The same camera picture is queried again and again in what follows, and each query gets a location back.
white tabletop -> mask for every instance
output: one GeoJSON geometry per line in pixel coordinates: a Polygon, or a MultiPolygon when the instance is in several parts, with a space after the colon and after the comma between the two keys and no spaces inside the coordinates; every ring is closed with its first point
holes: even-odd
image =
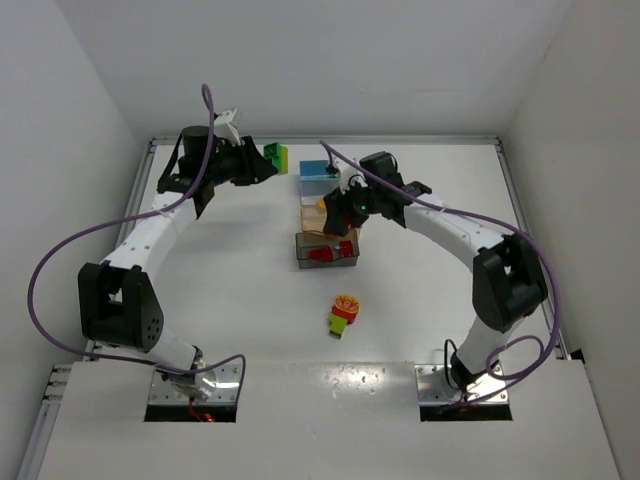
{"type": "MultiPolygon", "coordinates": [[[[358,158],[385,149],[406,182],[422,181],[451,206],[515,222],[492,145],[341,147],[358,158]]],[[[143,210],[171,151],[156,150],[143,210]]],[[[243,352],[254,360],[294,362],[440,361],[435,352],[445,338],[460,344],[475,315],[470,273],[428,238],[372,217],[356,267],[298,269],[298,162],[320,158],[326,154],[319,145],[293,145],[288,175],[216,190],[156,277],[165,322],[209,360],[243,352]],[[361,313],[336,340],[328,335],[327,315],[341,293],[358,298],[361,313]]],[[[521,330],[546,335],[542,313],[521,330]]]]}
{"type": "MultiPolygon", "coordinates": [[[[386,149],[405,181],[452,206],[514,220],[492,146],[345,145],[386,149]]],[[[145,202],[171,147],[158,147],[145,202]]],[[[74,365],[40,479],[341,480],[617,479],[580,362],[551,359],[510,392],[513,421],[421,423],[413,363],[441,362],[473,319],[471,275],[428,239],[382,218],[367,222],[353,268],[300,271],[296,162],[291,173],[223,186],[160,269],[165,321],[210,361],[242,352],[248,368],[235,424],[145,423],[152,370],[74,365]],[[328,335],[333,298],[362,311],[342,340],[328,335]],[[358,362],[377,362],[362,364],[358,362]]],[[[518,333],[546,341],[541,313],[518,333]]],[[[502,355],[506,371],[536,348],[502,355]]]]}

green toy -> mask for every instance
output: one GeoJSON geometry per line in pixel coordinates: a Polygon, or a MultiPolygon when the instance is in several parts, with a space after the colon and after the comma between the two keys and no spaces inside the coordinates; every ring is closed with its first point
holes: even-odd
{"type": "Polygon", "coordinates": [[[278,169],[278,173],[283,175],[289,172],[289,150],[279,143],[270,143],[264,146],[264,158],[278,169]]]}
{"type": "Polygon", "coordinates": [[[333,313],[329,314],[329,333],[335,337],[342,338],[344,330],[347,328],[348,321],[346,318],[339,317],[333,313]]]}

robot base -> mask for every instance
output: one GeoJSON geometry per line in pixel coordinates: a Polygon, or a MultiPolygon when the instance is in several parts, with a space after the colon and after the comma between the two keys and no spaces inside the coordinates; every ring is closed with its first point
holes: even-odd
{"type": "MultiPolygon", "coordinates": [[[[214,395],[206,402],[194,401],[193,410],[199,415],[209,414],[213,423],[236,421],[236,395],[242,364],[229,363],[213,370],[216,379],[214,395]]],[[[145,422],[198,422],[189,411],[189,397],[176,391],[170,382],[154,372],[149,388],[145,422]]]]}
{"type": "MultiPolygon", "coordinates": [[[[505,386],[501,380],[483,375],[467,386],[464,398],[459,390],[451,388],[444,376],[444,365],[416,365],[416,383],[420,420],[429,422],[512,420],[509,394],[496,396],[468,407],[456,407],[456,402],[473,400],[495,392],[505,386]]],[[[501,371],[500,364],[496,373],[501,371]]]]}

black bracket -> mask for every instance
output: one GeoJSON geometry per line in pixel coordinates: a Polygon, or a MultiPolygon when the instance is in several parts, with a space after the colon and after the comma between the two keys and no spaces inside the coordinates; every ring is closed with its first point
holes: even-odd
{"type": "MultiPolygon", "coordinates": [[[[192,126],[182,130],[160,180],[158,193],[186,193],[198,176],[204,158],[209,127],[192,126]],[[184,156],[178,158],[180,143],[184,156]],[[173,172],[176,163],[178,173],[173,172]]],[[[237,187],[261,183],[276,175],[278,169],[258,151],[250,136],[242,137],[240,145],[232,145],[224,138],[214,138],[211,158],[198,189],[193,194],[196,215],[200,215],[214,197],[215,187],[231,182],[237,187]]]]}
{"type": "Polygon", "coordinates": [[[473,259],[473,307],[489,328],[507,332],[549,296],[538,255],[518,235],[473,259]]]}
{"type": "Polygon", "coordinates": [[[108,263],[86,263],[78,273],[82,335],[117,347],[149,352],[160,339],[164,315],[149,276],[108,263]],[[122,302],[113,299],[122,292],[122,302]]]}
{"type": "MultiPolygon", "coordinates": [[[[431,188],[417,181],[405,185],[402,175],[398,172],[396,159],[388,152],[369,155],[360,160],[360,166],[412,197],[431,193],[431,188]]],[[[328,172],[333,170],[335,167],[327,167],[328,172]]],[[[380,214],[406,228],[404,208],[411,205],[412,201],[384,185],[371,181],[366,187],[353,185],[345,193],[335,189],[324,197],[324,203],[327,208],[324,233],[345,236],[350,227],[362,226],[372,214],[380,214]]]]}

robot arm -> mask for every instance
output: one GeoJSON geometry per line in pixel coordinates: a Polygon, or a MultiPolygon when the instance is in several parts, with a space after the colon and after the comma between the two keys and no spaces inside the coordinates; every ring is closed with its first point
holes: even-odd
{"type": "Polygon", "coordinates": [[[442,205],[435,211],[417,205],[364,178],[325,196],[328,235],[346,235],[379,213],[420,233],[458,258],[473,274],[476,319],[464,343],[452,357],[451,377],[461,390],[485,372],[487,357],[503,347],[524,317],[531,315],[548,291],[538,258],[521,238],[505,236],[464,217],[446,213],[442,200],[419,183],[404,184],[393,156],[370,155],[360,165],[401,188],[410,196],[442,205]]]}
{"type": "MultiPolygon", "coordinates": [[[[87,339],[124,348],[137,357],[181,370],[203,367],[202,352],[180,340],[167,327],[153,280],[178,237],[200,218],[214,188],[231,182],[247,186],[263,182],[277,169],[258,152],[251,137],[240,138],[237,111],[225,111],[214,122],[214,153],[193,196],[174,210],[140,220],[126,240],[100,264],[87,263],[78,274],[82,333],[87,339]]],[[[188,127],[172,153],[159,182],[151,210],[178,201],[189,190],[203,161],[208,127],[188,127]],[[180,140],[184,156],[178,158],[180,140]]],[[[170,374],[176,388],[202,397],[196,376],[170,374]]]]}

